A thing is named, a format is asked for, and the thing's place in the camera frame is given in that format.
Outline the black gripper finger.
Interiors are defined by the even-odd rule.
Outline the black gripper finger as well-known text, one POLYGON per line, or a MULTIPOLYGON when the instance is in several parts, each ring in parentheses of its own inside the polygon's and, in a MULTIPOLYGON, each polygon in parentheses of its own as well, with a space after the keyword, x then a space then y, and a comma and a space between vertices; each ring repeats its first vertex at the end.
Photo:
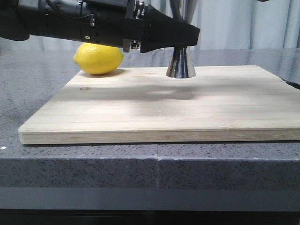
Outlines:
POLYGON ((200 29, 196 26, 170 18, 153 6, 146 7, 144 17, 141 53, 160 48, 187 47, 197 44, 200 29))

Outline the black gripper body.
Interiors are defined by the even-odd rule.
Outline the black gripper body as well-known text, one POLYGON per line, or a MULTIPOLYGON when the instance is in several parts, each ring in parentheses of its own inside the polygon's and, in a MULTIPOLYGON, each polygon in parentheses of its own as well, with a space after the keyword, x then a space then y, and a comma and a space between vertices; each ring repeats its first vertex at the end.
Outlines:
POLYGON ((87 43, 120 47, 124 52, 142 44, 146 5, 141 0, 81 0, 79 26, 81 40, 87 43))

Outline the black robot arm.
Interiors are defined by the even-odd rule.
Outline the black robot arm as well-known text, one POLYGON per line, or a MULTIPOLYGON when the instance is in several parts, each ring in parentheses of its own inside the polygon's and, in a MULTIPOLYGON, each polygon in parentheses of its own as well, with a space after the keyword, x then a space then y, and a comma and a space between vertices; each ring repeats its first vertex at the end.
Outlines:
POLYGON ((197 44, 200 30, 138 0, 3 0, 0 36, 14 41, 31 35, 147 53, 197 44))

